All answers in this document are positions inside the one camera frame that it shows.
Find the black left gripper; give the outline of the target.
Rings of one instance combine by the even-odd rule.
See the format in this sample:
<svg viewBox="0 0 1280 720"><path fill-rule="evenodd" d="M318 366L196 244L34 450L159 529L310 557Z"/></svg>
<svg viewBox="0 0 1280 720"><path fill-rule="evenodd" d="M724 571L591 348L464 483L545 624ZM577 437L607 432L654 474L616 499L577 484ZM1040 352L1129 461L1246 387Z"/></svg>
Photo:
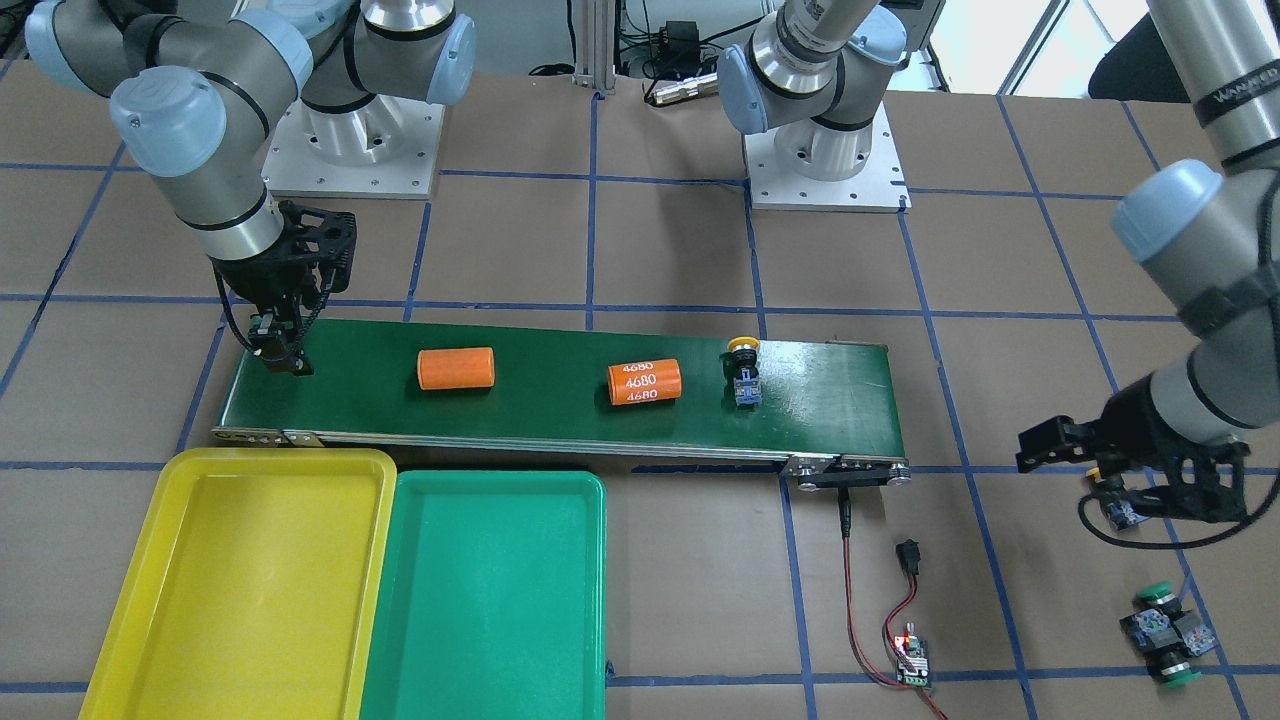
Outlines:
<svg viewBox="0 0 1280 720"><path fill-rule="evenodd" d="M1051 462L1096 464L1102 477L1149 468L1167 482L1129 492L1130 505L1148 518L1206 523L1244 521L1244 460L1248 445L1228 437L1208 443L1178 434L1156 411L1148 386L1129 386L1111 397L1102 415L1076 423L1052 416L1018 437L1020 473Z"/></svg>

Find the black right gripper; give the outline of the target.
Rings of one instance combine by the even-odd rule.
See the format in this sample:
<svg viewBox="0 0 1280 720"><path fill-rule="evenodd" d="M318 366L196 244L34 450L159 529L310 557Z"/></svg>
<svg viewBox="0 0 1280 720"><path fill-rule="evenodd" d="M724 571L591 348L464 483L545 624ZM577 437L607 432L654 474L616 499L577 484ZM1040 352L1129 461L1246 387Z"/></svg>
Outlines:
<svg viewBox="0 0 1280 720"><path fill-rule="evenodd" d="M214 259L212 266L257 309L250 323L250 352L269 372L312 375L305 336L329 296L349 284L357 220L351 211L289 200L279 209L283 227L271 246L248 259Z"/></svg>

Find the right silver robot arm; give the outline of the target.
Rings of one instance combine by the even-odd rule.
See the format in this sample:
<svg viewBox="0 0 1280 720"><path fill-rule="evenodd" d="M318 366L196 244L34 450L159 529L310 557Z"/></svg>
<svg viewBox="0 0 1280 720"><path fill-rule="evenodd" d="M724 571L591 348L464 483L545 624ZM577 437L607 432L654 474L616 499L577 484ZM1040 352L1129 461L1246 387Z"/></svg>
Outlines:
<svg viewBox="0 0 1280 720"><path fill-rule="evenodd" d="M293 375L356 246L351 213L296 199L426 197L477 50L452 1L256 1L218 26L174 1L40 1L24 37L51 79L108 100L219 295L253 305L233 336Z"/></svg>

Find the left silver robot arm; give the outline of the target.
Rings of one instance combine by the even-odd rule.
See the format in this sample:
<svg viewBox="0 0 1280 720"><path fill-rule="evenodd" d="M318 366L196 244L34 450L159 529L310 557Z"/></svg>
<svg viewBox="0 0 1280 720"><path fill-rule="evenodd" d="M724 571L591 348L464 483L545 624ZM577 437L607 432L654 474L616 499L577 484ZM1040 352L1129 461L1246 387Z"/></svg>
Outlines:
<svg viewBox="0 0 1280 720"><path fill-rule="evenodd" d="M742 316L764 328L758 252L774 249L809 299L846 299L906 275L882 254L910 213L897 178L858 220L822 199L867 196L864 178L801 176L815 145L783 156L783 132L748 138L737 170L708 177L448 170L411 225L390 200L364 200L307 231L321 245L323 295L338 293L356 249L389 263L356 272L361 299L460 307L497 286L552 292L591 332L320 320L311 380L266 404L275 421L353 443L570 454L763 459L849 482L887 482L906 459L888 354L881 346L612 334L611 314ZM1245 434L1277 420L1277 168L1225 172L1187 159L1128 196L1112 227L1176 306L1198 346L1116 392L1100 416L1053 416L1019 436L1021 473L1094 462L1091 500L1142 516L1222 523L1258 512L1244 491Z"/></svg>

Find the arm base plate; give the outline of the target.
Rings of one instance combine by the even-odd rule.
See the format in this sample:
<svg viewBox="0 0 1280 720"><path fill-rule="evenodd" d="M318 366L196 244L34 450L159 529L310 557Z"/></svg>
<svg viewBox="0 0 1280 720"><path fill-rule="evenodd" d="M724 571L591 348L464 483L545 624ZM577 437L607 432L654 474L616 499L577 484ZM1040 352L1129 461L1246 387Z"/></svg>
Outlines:
<svg viewBox="0 0 1280 720"><path fill-rule="evenodd" d="M447 108L378 95L346 114L293 102L261 170L278 199L408 199L433 193Z"/></svg>
<svg viewBox="0 0 1280 720"><path fill-rule="evenodd" d="M755 209L896 213L913 205L884 105L855 131L804 120L745 135L742 154Z"/></svg>

